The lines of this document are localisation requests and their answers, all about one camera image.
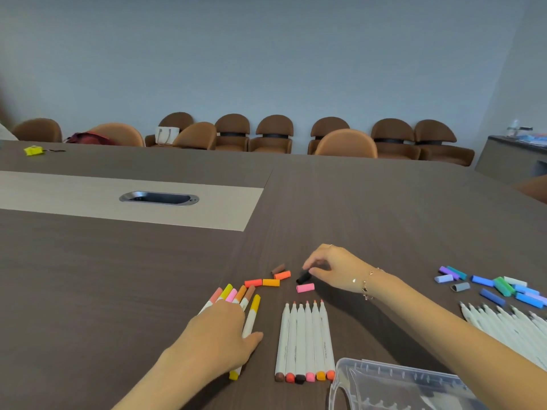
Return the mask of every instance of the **forearm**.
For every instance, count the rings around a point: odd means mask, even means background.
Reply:
[[[399,278],[375,272],[369,291],[420,334],[489,408],[535,409],[547,402],[545,371]]]
[[[173,365],[167,350],[112,410],[179,410],[209,378],[191,356]]]

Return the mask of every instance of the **clear plastic box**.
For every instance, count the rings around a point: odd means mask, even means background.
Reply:
[[[338,360],[329,410],[334,410],[338,388],[345,391],[351,410],[488,410],[453,374],[376,361]]]

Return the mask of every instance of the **white handbag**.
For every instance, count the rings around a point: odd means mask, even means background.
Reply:
[[[171,145],[180,131],[177,127],[157,127],[156,144]]]

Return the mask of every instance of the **dark red backpack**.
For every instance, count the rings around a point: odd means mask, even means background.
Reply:
[[[96,132],[76,132],[65,141],[70,144],[117,145],[112,139]]]

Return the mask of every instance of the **tan chair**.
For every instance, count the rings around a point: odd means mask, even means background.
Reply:
[[[61,127],[53,119],[36,118],[22,122],[11,130],[19,141],[62,142]]]
[[[342,118],[336,116],[327,116],[321,118],[311,127],[310,137],[315,137],[308,144],[308,155],[313,155],[317,149],[319,141],[323,139],[325,135],[332,132],[333,130],[344,130],[350,129],[350,126]]]
[[[370,133],[378,148],[378,158],[419,159],[420,148],[405,144],[414,142],[414,130],[405,121],[385,118],[374,124]]]
[[[198,122],[183,130],[173,141],[173,147],[194,150],[214,150],[217,129],[210,122]]]
[[[378,158],[373,139],[359,130],[334,130],[319,142],[315,155]]]
[[[249,149],[249,120],[240,114],[228,114],[215,123],[217,151],[247,151]]]
[[[520,192],[535,198],[537,201],[547,204],[547,175],[523,181],[514,186]]]
[[[270,115],[265,117],[256,128],[256,135],[249,141],[250,152],[291,153],[294,133],[293,122],[284,115]]]
[[[192,116],[187,114],[186,112],[174,112],[172,114],[169,114],[165,118],[163,118],[161,122],[158,124],[158,126],[174,127],[174,128],[178,128],[180,132],[182,132],[193,123],[194,123],[194,118],[192,118]],[[171,146],[171,145],[156,144],[155,135],[147,135],[144,138],[144,142],[146,143],[146,146]]]
[[[442,142],[456,142],[454,132],[442,122],[434,119],[420,121],[414,127],[416,145],[421,149],[420,159],[443,161],[468,167],[475,158],[475,151]]]
[[[131,125],[119,122],[110,122],[97,125],[89,130],[112,139],[117,145],[144,146],[140,132]]]

